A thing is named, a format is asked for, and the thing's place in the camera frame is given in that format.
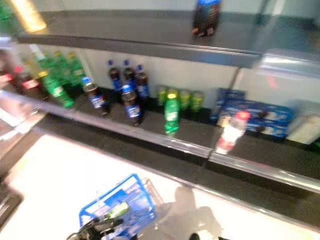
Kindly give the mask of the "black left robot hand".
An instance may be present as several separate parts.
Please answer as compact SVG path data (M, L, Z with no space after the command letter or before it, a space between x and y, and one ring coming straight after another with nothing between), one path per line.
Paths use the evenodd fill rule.
M123 224L121 218L109 218L101 220L94 218L83 225L78 232L71 233L67 240L101 240L104 236L115 232L116 228Z

